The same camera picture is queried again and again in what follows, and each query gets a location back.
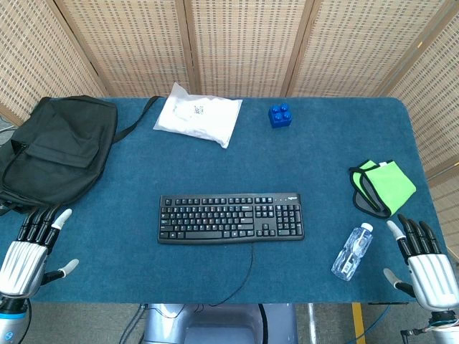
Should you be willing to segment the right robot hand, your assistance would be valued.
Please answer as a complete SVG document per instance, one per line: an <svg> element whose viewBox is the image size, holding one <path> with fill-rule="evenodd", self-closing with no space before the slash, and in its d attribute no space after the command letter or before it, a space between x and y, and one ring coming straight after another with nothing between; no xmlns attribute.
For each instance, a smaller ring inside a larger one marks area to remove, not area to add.
<svg viewBox="0 0 459 344"><path fill-rule="evenodd" d="M458 283L448 257L430 226L399 214L402 227L386 221L410 273L411 282L398 278L391 269L383 270L393 288L415 298L431 312L445 312L458 307Z"/></svg>

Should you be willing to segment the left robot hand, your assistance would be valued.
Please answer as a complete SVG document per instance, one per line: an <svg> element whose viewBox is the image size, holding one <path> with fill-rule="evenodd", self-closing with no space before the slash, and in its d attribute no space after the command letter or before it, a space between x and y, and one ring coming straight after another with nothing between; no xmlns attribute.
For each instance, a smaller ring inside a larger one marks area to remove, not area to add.
<svg viewBox="0 0 459 344"><path fill-rule="evenodd" d="M57 216L58 209L58 206L35 207L23 221L1 266L1 295L26 299L35 295L42 285L65 278L79 264L78 259L72 259L55 271L46 271L48 256L72 215L72 209L65 209Z"/></svg>

